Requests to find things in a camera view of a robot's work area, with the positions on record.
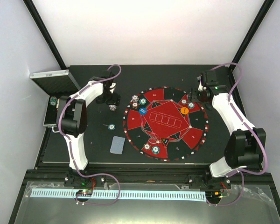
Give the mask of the white blue chip stack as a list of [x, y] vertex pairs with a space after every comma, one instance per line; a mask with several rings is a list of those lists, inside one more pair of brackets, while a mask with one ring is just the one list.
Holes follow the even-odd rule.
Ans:
[[110, 109], [111, 111], [116, 111], [117, 106], [116, 106], [116, 105], [109, 105], [109, 109]]

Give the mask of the green blue chip seat two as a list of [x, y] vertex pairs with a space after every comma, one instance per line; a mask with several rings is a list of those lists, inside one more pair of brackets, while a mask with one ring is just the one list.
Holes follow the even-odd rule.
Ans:
[[188, 108], [189, 109], [194, 109], [195, 108], [195, 104], [193, 102], [189, 102], [188, 103]]

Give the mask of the yellow big blind button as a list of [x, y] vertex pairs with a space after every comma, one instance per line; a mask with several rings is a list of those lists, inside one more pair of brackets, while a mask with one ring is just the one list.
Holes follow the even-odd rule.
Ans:
[[181, 114], [186, 115], [189, 113], [189, 109], [187, 107], [182, 107], [180, 109]]

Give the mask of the green blue chip stack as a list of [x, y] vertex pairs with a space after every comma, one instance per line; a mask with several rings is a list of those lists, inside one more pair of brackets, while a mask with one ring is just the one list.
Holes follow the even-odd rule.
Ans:
[[114, 130], [115, 127], [116, 127], [116, 126], [115, 126], [114, 124], [110, 124], [110, 125], [108, 126], [108, 129], [109, 129], [109, 130]]

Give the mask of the blue small blind button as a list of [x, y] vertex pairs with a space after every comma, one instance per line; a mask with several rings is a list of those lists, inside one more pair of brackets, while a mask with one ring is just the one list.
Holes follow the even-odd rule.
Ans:
[[139, 109], [139, 113], [141, 115], [145, 115], [147, 113], [147, 109], [145, 107], [142, 107], [142, 108]]

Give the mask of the blue playing card deck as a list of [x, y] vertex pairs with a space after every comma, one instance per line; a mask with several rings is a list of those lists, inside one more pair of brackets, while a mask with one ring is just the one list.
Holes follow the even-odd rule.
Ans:
[[110, 147], [111, 154], [122, 154], [124, 148], [125, 138], [114, 136]]

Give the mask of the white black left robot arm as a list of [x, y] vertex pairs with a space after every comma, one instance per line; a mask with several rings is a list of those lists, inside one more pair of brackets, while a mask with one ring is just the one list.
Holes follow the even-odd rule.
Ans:
[[88, 164], [84, 149], [84, 133], [88, 125], [87, 107], [95, 101], [109, 105], [110, 109], [117, 109], [120, 95], [115, 92], [115, 88], [113, 78], [93, 77], [78, 92], [59, 99], [56, 124], [68, 147], [70, 168], [78, 170], [74, 180], [80, 186], [86, 186], [91, 181], [90, 173], [84, 170]]

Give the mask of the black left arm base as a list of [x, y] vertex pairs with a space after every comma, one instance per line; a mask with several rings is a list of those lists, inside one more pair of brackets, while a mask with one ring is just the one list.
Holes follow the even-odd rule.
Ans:
[[94, 178], [85, 178], [80, 176], [76, 171], [70, 170], [66, 173], [64, 178], [64, 186], [67, 187], [86, 187], [90, 188], [96, 185], [96, 180]]

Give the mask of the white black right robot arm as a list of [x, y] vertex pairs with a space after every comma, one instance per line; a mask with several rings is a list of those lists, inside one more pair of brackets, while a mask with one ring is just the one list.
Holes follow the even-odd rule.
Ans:
[[230, 133], [224, 156], [210, 164], [210, 172], [203, 176], [206, 187], [214, 188], [219, 184], [220, 177], [231, 177], [240, 171], [252, 175], [262, 175], [266, 172], [266, 132], [262, 128], [256, 128], [244, 116], [224, 86], [202, 90], [191, 88], [188, 99], [190, 102], [211, 103]]

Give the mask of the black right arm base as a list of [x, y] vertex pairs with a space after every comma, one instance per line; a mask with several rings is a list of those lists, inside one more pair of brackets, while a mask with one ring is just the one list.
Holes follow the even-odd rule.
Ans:
[[189, 174], [187, 176], [187, 184], [191, 188], [212, 189], [214, 188], [214, 184], [211, 180], [212, 175], [209, 171], [205, 171], [203, 174]]

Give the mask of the round red black poker mat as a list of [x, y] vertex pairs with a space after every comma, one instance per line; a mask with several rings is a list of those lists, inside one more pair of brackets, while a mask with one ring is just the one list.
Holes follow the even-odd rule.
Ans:
[[[194, 109], [186, 115], [181, 114], [182, 107], [188, 108], [188, 93], [173, 87], [155, 87], [137, 94], [139, 100], [147, 103], [132, 108], [130, 99], [123, 116], [124, 133], [131, 145], [141, 154], [159, 161], [180, 161], [192, 156], [205, 143], [209, 132], [208, 115], [202, 104], [193, 102]], [[139, 109], [145, 107], [147, 113], [141, 115]], [[150, 134], [160, 137], [159, 143], [148, 141]], [[144, 144], [150, 144], [150, 150], [144, 150]], [[152, 147], [158, 146], [160, 152], [152, 153]]]

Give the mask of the aluminium poker case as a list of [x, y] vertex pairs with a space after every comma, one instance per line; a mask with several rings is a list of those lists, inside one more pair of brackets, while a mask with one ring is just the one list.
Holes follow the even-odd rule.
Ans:
[[[31, 73], [29, 78], [49, 95], [43, 126], [56, 126], [56, 117], [59, 107], [59, 98], [69, 96], [81, 89], [68, 69]], [[50, 97], [57, 97], [57, 105], [49, 104]]]

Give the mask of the green chips in case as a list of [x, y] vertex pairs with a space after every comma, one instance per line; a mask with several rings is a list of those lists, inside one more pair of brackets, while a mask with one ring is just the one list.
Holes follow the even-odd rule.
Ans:
[[58, 101], [57, 97], [52, 96], [52, 97], [50, 97], [49, 104], [52, 106], [56, 106], [57, 101]]

